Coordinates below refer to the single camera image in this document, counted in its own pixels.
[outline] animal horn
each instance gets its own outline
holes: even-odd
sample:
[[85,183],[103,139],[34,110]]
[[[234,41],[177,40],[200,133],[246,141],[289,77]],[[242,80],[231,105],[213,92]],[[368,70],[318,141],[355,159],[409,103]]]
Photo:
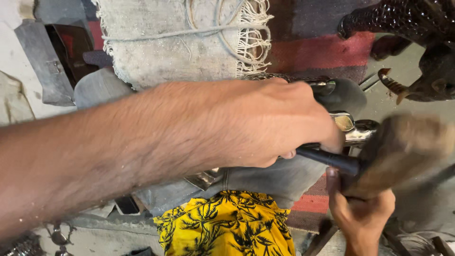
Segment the animal horn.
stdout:
[[384,84],[391,92],[398,95],[397,105],[399,105],[403,99],[412,93],[409,91],[409,87],[404,86],[387,76],[390,70],[390,68],[381,68],[378,71],[379,80],[381,80],[382,84]]

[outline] hairy forearm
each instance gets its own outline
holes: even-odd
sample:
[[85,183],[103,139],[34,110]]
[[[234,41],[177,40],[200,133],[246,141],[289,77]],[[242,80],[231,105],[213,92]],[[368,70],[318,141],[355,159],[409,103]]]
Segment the hairy forearm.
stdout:
[[171,97],[151,90],[0,129],[0,239],[146,184],[222,164],[203,152],[210,141],[191,131],[207,113],[198,105],[186,113],[188,106]]

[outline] hammer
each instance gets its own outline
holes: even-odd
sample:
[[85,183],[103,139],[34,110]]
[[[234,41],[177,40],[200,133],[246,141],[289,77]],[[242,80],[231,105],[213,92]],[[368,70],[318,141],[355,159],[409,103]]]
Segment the hammer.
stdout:
[[455,127],[437,117],[395,114],[386,118],[358,157],[306,148],[297,154],[340,169],[341,192],[360,199],[433,170],[453,151]]

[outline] yellow shirt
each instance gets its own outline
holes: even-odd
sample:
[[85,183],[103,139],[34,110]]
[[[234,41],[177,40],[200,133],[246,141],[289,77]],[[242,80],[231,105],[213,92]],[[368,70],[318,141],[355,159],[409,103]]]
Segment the yellow shirt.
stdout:
[[266,194],[221,191],[155,217],[166,255],[295,255],[285,220]]

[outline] elephant sculpture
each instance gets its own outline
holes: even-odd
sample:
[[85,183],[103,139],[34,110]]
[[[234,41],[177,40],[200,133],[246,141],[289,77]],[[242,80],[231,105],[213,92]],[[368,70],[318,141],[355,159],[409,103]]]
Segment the elephant sculpture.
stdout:
[[382,83],[398,95],[397,104],[404,98],[455,99],[455,0],[382,0],[342,18],[341,38],[348,39],[356,31],[393,34],[373,44],[370,55],[376,60],[396,56],[412,42],[426,48],[419,61],[422,76],[409,87],[388,77],[389,69],[379,70]]

